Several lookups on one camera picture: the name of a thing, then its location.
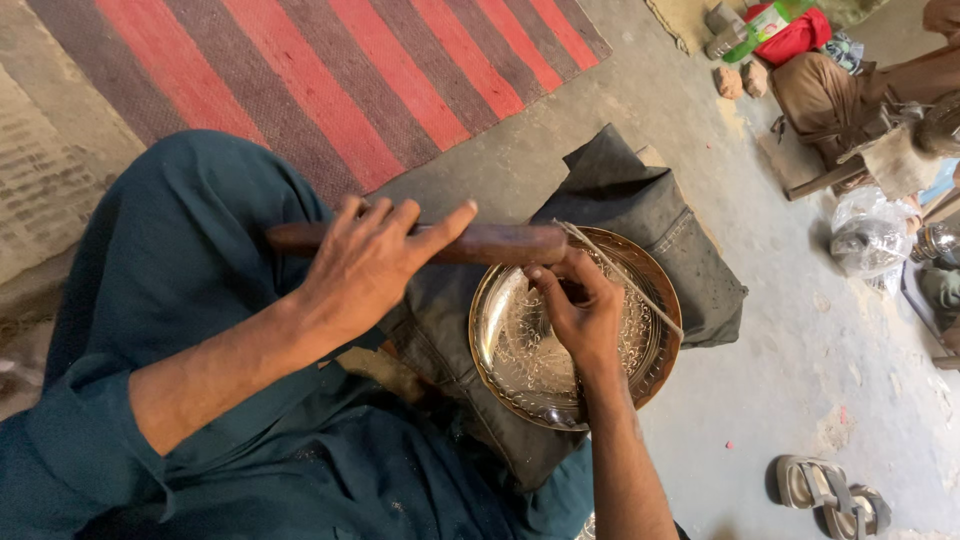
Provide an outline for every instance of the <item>wrist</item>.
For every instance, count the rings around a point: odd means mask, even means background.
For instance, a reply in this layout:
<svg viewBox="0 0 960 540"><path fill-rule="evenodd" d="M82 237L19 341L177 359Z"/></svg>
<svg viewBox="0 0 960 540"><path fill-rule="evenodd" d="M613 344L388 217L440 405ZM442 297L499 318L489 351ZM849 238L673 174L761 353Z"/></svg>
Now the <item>wrist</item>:
<svg viewBox="0 0 960 540"><path fill-rule="evenodd" d="M271 309L273 327L279 336L280 349L291 372L297 371L330 354L346 343L338 341L336 332L326 322L323 307L310 302L299 289L276 301Z"/></svg>
<svg viewBox="0 0 960 540"><path fill-rule="evenodd" d="M576 355L574 363L585 388L594 386L603 389L612 385L626 383L627 372L620 363L617 353L603 354L590 352L585 355Z"/></svg>

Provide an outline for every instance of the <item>red stripe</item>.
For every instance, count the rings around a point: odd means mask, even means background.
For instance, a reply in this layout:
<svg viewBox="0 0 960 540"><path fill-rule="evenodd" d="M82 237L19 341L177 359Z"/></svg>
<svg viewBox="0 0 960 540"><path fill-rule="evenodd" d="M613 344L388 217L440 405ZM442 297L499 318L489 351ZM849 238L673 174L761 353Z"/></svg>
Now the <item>red stripe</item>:
<svg viewBox="0 0 960 540"><path fill-rule="evenodd" d="M500 76L444 0L411 0L437 41L501 120L523 110L514 88Z"/></svg>
<svg viewBox="0 0 960 540"><path fill-rule="evenodd" d="M587 69L599 63L597 57L593 56L593 51L587 47L584 38L580 33L573 29L570 21L566 20L564 13L560 11L553 0L530 0L537 14L543 19L543 22L550 27L550 30L557 35L557 39L570 53L573 60L577 62L580 69Z"/></svg>
<svg viewBox="0 0 960 540"><path fill-rule="evenodd" d="M353 39L430 138L446 150L470 138L368 0L329 0Z"/></svg>
<svg viewBox="0 0 960 540"><path fill-rule="evenodd" d="M510 11L503 0L478 0L477 5L496 27L497 32L507 40L516 55L530 66L537 81L546 91L552 92L564 82L537 50L537 45L523 32L514 12Z"/></svg>
<svg viewBox="0 0 960 540"><path fill-rule="evenodd" d="M97 7L191 128L267 146L224 81L162 0L96 0Z"/></svg>
<svg viewBox="0 0 960 540"><path fill-rule="evenodd" d="M223 3L357 182L373 190L403 172L403 165L276 0Z"/></svg>

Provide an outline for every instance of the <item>wooden tool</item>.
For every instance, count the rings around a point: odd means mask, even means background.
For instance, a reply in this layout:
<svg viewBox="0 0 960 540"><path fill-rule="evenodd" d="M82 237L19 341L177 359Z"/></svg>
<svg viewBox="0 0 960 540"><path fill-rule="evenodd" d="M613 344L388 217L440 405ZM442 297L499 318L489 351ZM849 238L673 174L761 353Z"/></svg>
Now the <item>wooden tool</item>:
<svg viewBox="0 0 960 540"><path fill-rule="evenodd" d="M430 226L415 225L410 234ZM324 241L326 223L288 223L267 231L278 252L313 257ZM566 253L566 233L552 225L470 225L456 240L430 259L432 264L553 264Z"/></svg>

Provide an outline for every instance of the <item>striped rug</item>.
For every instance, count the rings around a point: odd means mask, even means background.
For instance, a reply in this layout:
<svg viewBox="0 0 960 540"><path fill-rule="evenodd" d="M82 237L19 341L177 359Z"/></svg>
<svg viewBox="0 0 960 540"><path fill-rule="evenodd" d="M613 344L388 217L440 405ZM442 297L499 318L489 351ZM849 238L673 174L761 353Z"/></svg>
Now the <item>striped rug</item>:
<svg viewBox="0 0 960 540"><path fill-rule="evenodd" d="M188 128L368 193L610 55L576 0L28 0L144 144Z"/></svg>

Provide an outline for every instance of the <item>brown cloth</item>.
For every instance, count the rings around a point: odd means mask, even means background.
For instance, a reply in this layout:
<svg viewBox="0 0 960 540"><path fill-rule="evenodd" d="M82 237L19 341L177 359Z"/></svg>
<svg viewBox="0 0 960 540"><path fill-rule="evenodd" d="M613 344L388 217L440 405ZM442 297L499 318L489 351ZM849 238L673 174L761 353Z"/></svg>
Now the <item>brown cloth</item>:
<svg viewBox="0 0 960 540"><path fill-rule="evenodd" d="M864 110L879 105L889 90L901 102L929 105L960 90L960 0L930 0L924 29L943 34L948 45L912 61L857 77L833 59L803 53L773 73L780 107L800 135L855 125ZM848 134L815 143L828 168L863 135Z"/></svg>

